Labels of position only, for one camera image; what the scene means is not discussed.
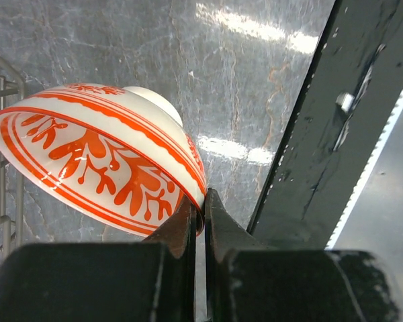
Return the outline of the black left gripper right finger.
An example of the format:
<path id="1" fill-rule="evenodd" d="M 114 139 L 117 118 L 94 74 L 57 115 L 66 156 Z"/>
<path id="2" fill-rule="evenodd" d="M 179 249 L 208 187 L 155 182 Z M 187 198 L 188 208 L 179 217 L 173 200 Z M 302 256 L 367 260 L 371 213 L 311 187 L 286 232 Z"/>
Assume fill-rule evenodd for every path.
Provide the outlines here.
<path id="1" fill-rule="evenodd" d="M 264 246 L 214 189 L 204 216 L 210 321 L 403 321 L 394 275 L 372 253 Z"/>

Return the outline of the white orange patterned bowl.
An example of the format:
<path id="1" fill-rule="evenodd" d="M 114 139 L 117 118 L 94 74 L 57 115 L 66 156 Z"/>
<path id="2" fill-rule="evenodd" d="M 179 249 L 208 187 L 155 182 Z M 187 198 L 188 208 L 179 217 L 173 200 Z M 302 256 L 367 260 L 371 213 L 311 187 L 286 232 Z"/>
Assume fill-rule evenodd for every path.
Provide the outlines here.
<path id="1" fill-rule="evenodd" d="M 0 111 L 0 152 L 54 198 L 149 236 L 187 197 L 201 211 L 206 173 L 178 110 L 144 87 L 71 83 Z"/>

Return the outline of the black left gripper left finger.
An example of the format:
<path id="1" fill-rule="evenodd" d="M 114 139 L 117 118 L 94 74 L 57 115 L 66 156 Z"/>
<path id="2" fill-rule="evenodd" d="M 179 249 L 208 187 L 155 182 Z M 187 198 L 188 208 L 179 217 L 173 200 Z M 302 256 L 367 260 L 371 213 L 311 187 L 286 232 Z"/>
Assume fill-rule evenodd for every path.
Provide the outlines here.
<path id="1" fill-rule="evenodd" d="M 28 244 L 0 267 L 0 321 L 193 321 L 197 211 L 132 243 Z"/>

